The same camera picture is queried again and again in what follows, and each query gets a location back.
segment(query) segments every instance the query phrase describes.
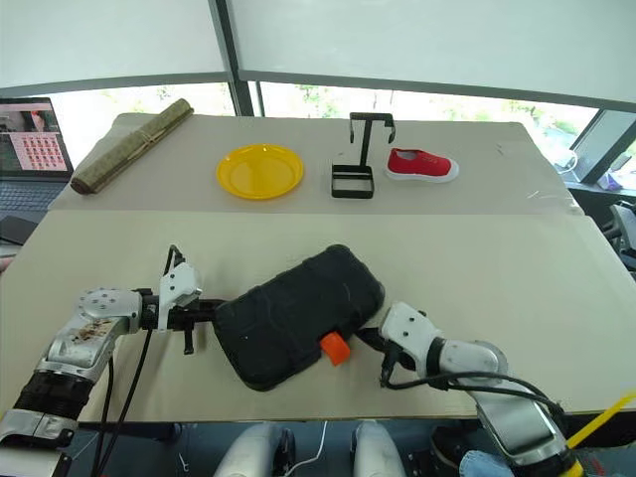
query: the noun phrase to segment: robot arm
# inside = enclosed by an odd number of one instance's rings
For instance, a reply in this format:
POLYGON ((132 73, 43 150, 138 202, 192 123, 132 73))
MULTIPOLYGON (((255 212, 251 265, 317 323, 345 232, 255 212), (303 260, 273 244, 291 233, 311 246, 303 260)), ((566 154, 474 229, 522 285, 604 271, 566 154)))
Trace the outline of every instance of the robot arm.
POLYGON ((121 335, 139 329, 184 331, 184 354, 193 352, 194 324, 210 321, 219 301, 198 299, 196 272, 173 245, 159 288, 159 296, 149 289, 98 288, 79 298, 72 318, 0 420, 0 474, 66 475, 71 462, 56 449, 71 443, 80 412, 121 335))
MULTIPOLYGON (((392 306, 380 334, 389 341, 381 377, 383 386, 389 383, 400 352, 413 359, 421 379, 448 373, 508 375, 508 363, 497 347, 485 342, 446 340, 428 318, 405 303, 392 306)), ((564 437, 541 405, 526 397, 496 394, 499 390, 536 395, 536 389, 491 377, 458 378, 452 382, 458 389, 489 390, 468 393, 476 402, 479 419, 518 473, 559 475, 574 464, 564 437)))

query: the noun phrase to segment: yellow plate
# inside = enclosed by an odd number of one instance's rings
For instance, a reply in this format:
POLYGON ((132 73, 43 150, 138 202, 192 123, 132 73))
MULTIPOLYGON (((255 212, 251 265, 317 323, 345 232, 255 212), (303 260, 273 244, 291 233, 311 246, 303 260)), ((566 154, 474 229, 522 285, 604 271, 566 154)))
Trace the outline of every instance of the yellow plate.
POLYGON ((282 196, 302 179, 300 157, 275 144, 251 144, 228 154, 217 166, 221 187, 244 199, 282 196))

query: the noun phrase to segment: red shoe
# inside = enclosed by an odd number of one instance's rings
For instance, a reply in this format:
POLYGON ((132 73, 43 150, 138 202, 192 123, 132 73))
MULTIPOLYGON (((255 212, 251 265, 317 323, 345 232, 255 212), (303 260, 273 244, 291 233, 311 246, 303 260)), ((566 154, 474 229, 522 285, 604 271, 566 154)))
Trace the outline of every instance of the red shoe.
POLYGON ((387 164, 387 175, 397 180, 448 182, 458 174, 455 161, 418 149, 393 148, 387 164))

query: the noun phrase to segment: black metal stand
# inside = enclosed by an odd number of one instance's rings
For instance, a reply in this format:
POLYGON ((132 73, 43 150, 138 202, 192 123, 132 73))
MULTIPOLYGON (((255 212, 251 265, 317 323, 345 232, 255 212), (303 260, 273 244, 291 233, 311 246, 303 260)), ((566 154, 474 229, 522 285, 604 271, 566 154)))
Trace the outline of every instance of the black metal stand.
POLYGON ((394 117, 385 112, 352 112, 349 114, 349 140, 354 142, 354 121, 365 121, 365 132, 362 138, 362 150, 360 152, 360 165, 351 166, 333 164, 331 166, 331 196, 344 199, 371 199, 374 196, 374 173, 371 166, 367 165, 369 142, 371 141, 371 128, 374 121, 383 121, 385 127, 391 128, 389 144, 396 139, 396 124, 394 117), (351 180, 368 183, 366 189, 338 189, 337 180, 351 180))

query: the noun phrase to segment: laptop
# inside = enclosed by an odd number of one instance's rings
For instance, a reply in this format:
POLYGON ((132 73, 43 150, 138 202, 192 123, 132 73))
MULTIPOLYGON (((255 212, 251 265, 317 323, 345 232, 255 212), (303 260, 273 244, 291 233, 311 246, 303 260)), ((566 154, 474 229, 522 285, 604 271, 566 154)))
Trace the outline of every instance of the laptop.
POLYGON ((51 100, 0 97, 0 220, 39 222, 72 174, 51 100))

